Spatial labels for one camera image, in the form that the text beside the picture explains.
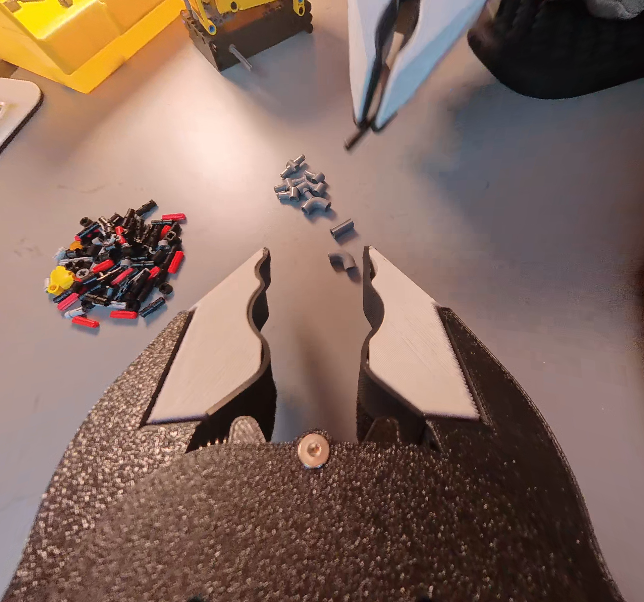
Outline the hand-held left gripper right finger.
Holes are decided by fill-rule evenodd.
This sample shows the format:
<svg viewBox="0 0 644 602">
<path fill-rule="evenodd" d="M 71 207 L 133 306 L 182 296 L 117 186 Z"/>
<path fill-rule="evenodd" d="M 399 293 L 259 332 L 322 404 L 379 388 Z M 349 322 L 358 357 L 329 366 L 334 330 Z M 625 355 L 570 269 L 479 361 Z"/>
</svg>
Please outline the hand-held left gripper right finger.
<svg viewBox="0 0 644 602">
<path fill-rule="evenodd" d="M 438 303 L 373 246 L 363 252 L 363 310 L 370 325 L 360 356 L 357 435 L 378 418 L 420 444 L 433 421 L 480 422 Z"/>
</svg>

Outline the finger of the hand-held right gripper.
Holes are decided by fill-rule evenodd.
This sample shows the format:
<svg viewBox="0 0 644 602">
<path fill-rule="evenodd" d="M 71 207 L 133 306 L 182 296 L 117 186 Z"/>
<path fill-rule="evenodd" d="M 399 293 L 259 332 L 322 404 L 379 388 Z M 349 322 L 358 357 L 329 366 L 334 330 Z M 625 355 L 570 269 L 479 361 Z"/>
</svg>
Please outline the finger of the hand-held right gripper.
<svg viewBox="0 0 644 602">
<path fill-rule="evenodd" d="M 469 29 L 487 0 L 421 0 L 410 39 L 393 61 L 374 128 L 382 129 L 408 102 L 442 57 Z"/>
<path fill-rule="evenodd" d="M 396 7 L 397 0 L 348 0 L 350 88 L 358 126 L 367 122 Z"/>
</svg>

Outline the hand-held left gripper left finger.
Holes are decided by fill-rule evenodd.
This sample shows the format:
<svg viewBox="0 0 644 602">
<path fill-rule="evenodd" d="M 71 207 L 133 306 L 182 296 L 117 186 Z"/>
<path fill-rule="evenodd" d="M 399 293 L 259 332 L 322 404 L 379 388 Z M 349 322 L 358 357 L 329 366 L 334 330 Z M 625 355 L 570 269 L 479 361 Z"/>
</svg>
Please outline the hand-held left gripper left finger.
<svg viewBox="0 0 644 602">
<path fill-rule="evenodd" d="M 223 442 L 238 418 L 272 437 L 277 390 L 261 330 L 269 316 L 270 252 L 262 248 L 189 311 L 146 410 L 146 425 L 193 422 L 195 451 Z"/>
</svg>

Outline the black axle rod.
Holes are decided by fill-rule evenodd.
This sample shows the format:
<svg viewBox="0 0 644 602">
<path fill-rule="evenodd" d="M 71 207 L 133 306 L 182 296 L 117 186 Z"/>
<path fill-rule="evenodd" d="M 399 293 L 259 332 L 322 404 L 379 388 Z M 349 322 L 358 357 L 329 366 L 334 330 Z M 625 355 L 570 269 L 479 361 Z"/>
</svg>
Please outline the black axle rod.
<svg viewBox="0 0 644 602">
<path fill-rule="evenodd" d="M 345 151 L 350 152 L 351 150 L 353 150 L 353 148 L 356 147 L 356 145 L 366 136 L 366 134 L 371 131 L 372 125 L 370 123 L 362 123 L 358 125 L 354 132 L 344 140 Z"/>
</svg>

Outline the pile of grey connectors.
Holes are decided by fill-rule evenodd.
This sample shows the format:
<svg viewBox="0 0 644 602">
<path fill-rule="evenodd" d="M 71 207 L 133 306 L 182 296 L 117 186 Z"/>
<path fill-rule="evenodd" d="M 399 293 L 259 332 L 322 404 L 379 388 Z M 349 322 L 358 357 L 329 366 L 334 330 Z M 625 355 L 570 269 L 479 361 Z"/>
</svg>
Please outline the pile of grey connectors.
<svg viewBox="0 0 644 602">
<path fill-rule="evenodd" d="M 313 169 L 304 154 L 286 162 L 273 190 L 281 203 L 297 205 L 305 215 L 331 210 L 326 175 Z"/>
</svg>

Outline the grey desk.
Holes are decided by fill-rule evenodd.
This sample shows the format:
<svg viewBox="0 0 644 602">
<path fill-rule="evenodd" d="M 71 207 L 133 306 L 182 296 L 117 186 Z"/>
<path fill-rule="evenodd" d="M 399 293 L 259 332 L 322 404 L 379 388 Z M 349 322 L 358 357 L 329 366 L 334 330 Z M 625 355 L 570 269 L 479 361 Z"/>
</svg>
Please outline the grey desk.
<svg viewBox="0 0 644 602">
<path fill-rule="evenodd" d="M 182 309 L 261 247 L 275 440 L 355 437 L 361 276 L 329 265 L 329 229 L 373 245 L 451 307 L 534 400 L 568 457 L 626 599 L 643 588 L 643 83 L 537 101 L 466 41 L 392 124 L 350 153 L 346 0 L 314 32 L 219 74 L 176 20 L 84 95 L 17 70 L 44 102 L 1 155 L 1 589 L 41 495 L 105 388 Z M 273 187 L 301 154 L 331 210 Z M 172 299 L 134 323 L 76 328 L 43 291 L 81 217 L 156 200 L 183 211 Z"/>
</svg>

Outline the pile of black red pins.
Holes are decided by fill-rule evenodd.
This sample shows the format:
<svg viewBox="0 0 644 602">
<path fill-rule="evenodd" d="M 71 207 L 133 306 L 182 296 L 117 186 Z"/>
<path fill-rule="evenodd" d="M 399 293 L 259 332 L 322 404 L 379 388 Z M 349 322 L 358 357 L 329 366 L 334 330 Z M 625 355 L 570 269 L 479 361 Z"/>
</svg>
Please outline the pile of black red pins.
<svg viewBox="0 0 644 602">
<path fill-rule="evenodd" d="M 81 218 L 73 241 L 58 249 L 44 292 L 76 328 L 97 331 L 101 317 L 136 322 L 165 307 L 184 259 L 182 211 L 156 214 L 148 201 L 108 217 Z"/>
</svg>

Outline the yellow bin with divider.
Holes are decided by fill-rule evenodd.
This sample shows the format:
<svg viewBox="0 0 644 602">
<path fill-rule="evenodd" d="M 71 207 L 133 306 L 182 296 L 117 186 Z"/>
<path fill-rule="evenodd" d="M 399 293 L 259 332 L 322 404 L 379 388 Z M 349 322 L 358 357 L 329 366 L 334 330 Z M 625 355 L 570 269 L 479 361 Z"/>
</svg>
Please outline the yellow bin with divider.
<svg viewBox="0 0 644 602">
<path fill-rule="evenodd" d="M 180 0 L 57 0 L 1 3 L 1 59 L 88 93 L 166 26 Z"/>
</svg>

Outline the white wooden book stand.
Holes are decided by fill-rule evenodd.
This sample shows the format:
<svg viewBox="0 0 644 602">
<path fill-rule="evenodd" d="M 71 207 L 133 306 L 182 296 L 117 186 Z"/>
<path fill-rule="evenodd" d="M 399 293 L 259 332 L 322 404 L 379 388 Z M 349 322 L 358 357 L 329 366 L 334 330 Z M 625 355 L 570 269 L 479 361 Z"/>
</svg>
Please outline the white wooden book stand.
<svg viewBox="0 0 644 602">
<path fill-rule="evenodd" d="M 37 112 L 43 99 L 35 83 L 1 78 L 1 152 Z"/>
</svg>

